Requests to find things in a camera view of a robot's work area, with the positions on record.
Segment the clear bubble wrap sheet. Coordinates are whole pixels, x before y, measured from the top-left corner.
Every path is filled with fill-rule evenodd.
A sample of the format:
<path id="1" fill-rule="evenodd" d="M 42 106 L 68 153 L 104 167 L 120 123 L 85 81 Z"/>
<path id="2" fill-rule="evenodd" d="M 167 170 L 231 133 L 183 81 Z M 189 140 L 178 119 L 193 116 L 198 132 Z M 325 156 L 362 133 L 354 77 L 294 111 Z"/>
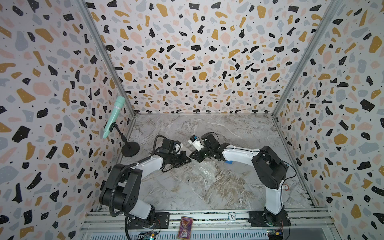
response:
<path id="1" fill-rule="evenodd" d="M 191 160 L 182 173 L 183 181 L 194 192 L 203 195 L 219 178 L 217 161 L 206 158 L 201 163 L 198 163 L 196 160 Z"/>

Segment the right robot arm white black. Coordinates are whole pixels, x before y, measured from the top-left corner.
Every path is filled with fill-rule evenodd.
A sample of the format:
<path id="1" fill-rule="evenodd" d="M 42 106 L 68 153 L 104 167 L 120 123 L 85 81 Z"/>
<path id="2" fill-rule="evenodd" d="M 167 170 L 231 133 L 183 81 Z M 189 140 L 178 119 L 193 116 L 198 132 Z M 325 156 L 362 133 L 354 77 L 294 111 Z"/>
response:
<path id="1" fill-rule="evenodd" d="M 266 189 L 266 204 L 261 217 L 250 219 L 250 223 L 271 227 L 289 227 L 291 222 L 282 202 L 282 188 L 288 167 L 268 146 L 246 149 L 227 143 L 219 143 L 214 134 L 206 133 L 201 138 L 193 135 L 189 144 L 196 149 L 190 158 L 201 163 L 206 158 L 218 161 L 233 161 L 253 167 Z"/>

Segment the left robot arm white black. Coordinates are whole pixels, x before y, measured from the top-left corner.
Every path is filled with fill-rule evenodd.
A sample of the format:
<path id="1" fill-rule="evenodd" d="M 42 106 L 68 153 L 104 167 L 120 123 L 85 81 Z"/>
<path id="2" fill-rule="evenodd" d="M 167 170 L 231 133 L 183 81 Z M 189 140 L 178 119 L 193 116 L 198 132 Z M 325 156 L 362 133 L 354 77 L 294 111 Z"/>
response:
<path id="1" fill-rule="evenodd" d="M 155 224 L 155 207 L 139 199 L 142 179 L 168 165 L 173 169 L 192 161 L 182 150 L 181 142 L 161 137 L 161 146 L 154 146 L 148 157 L 130 165 L 113 166 L 99 197 L 100 204 L 109 208 L 112 217 L 124 215 L 126 220 L 136 221 L 143 228 Z"/>

